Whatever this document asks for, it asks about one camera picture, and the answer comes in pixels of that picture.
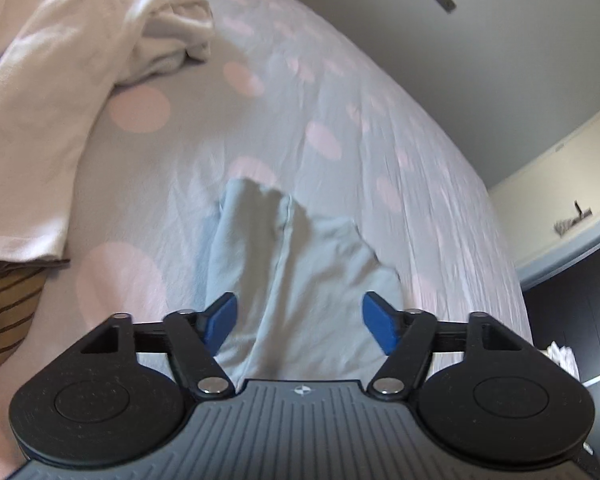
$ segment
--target white wall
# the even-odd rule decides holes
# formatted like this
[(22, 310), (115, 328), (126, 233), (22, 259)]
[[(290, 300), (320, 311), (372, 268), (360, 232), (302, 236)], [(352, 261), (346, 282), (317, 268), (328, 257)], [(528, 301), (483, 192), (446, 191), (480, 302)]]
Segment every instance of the white wall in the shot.
[[(600, 222), (600, 113), (491, 188), (490, 197), (518, 269), (591, 231)], [(593, 216), (560, 238), (554, 223), (576, 216), (574, 200), (583, 209), (590, 207)]]
[(600, 0), (301, 0), (411, 93), (492, 186), (600, 109)]

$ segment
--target white towel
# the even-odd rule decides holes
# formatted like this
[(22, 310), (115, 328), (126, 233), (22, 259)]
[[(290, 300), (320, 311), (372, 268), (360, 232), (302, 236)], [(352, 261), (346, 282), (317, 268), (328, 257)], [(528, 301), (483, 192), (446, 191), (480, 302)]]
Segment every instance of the white towel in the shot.
[(0, 0), (0, 260), (62, 257), (113, 85), (206, 60), (213, 33), (206, 0)]

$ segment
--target light blue cloth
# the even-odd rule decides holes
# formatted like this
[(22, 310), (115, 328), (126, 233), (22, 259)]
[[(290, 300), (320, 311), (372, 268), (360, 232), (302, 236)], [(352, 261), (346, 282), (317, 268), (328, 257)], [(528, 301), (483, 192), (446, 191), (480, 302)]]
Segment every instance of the light blue cloth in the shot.
[[(488, 194), (426, 112), (295, 0), (209, 2), (217, 24), (209, 62), (116, 91), (94, 124), (75, 182), (72, 264), (47, 280), (29, 335), (0, 367), (0, 464), (11, 469), (21, 454), (9, 400), (114, 312), (160, 321), (174, 310), (202, 309), (206, 296), (235, 285), (240, 324), (219, 356), (234, 380), (367, 381), (383, 357), (362, 325), (360, 294), (380, 289), (376, 280), (395, 283), (393, 273), (353, 225), (313, 214), (354, 220), (380, 261), (398, 272), (404, 306), (451, 321), (483, 310), (531, 340)], [(334, 236), (320, 247), (325, 259), (285, 258), (275, 222), (268, 231), (232, 225), (240, 243), (253, 245), (240, 253), (216, 243), (229, 229), (216, 202), (236, 177), (277, 187), (311, 212), (290, 209), (286, 236), (294, 250), (324, 240), (330, 228)], [(262, 199), (276, 222), (285, 200)], [(256, 279), (268, 280), (270, 267), (254, 248), (267, 265), (273, 254), (283, 256), (278, 286)], [(242, 282), (237, 271), (208, 271), (220, 250), (244, 267)], [(327, 258), (348, 267), (330, 267)], [(307, 267), (310, 286), (285, 281)], [(400, 294), (391, 298), (390, 289), (379, 292), (398, 307)], [(248, 364), (239, 364), (241, 356)], [(457, 358), (435, 356), (431, 370)], [(11, 469), (0, 467), (1, 479)]]
[(395, 270), (378, 262), (347, 218), (310, 215), (288, 194), (231, 180), (208, 257), (206, 304), (238, 297), (238, 323), (218, 354), (235, 384), (245, 378), (360, 379), (384, 355), (362, 321), (378, 292), (402, 309)]

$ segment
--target bed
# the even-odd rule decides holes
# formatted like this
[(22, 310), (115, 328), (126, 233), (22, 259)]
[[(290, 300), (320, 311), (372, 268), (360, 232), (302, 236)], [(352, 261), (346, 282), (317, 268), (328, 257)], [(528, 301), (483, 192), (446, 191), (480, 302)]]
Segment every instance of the bed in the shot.
[[(28, 337), (0, 367), (0, 479), (24, 460), (7, 417), (24, 381), (114, 312), (145, 322), (204, 307), (201, 240), (232, 177), (353, 219), (398, 272), (397, 308), (443, 320), (483, 310), (531, 340), (484, 185), (426, 112), (295, 0), (209, 1), (211, 60), (117, 89), (94, 126), (71, 266), (48, 279)], [(437, 356), (432, 370), (458, 358)]]

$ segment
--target folded cloth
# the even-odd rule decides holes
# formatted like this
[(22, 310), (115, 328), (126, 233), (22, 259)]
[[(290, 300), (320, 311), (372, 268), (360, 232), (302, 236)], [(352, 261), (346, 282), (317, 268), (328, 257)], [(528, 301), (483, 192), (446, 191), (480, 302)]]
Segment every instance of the folded cloth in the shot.
[(61, 259), (74, 177), (115, 84), (206, 60), (206, 0), (0, 0), (0, 260)]
[[(386, 357), (363, 322), (362, 298), (373, 290), (399, 310), (403, 300), (397, 272), (378, 261), (353, 221), (309, 214), (288, 194), (230, 180), (214, 224), (196, 263), (206, 274), (200, 305), (236, 294), (237, 325), (216, 356), (234, 384), (366, 385)], [(163, 357), (142, 359), (169, 373)]]
[(7, 270), (15, 269), (40, 269), (49, 267), (62, 267), (69, 263), (69, 259), (64, 260), (31, 260), (30, 262), (2, 262), (0, 261), (0, 275), (5, 273)]

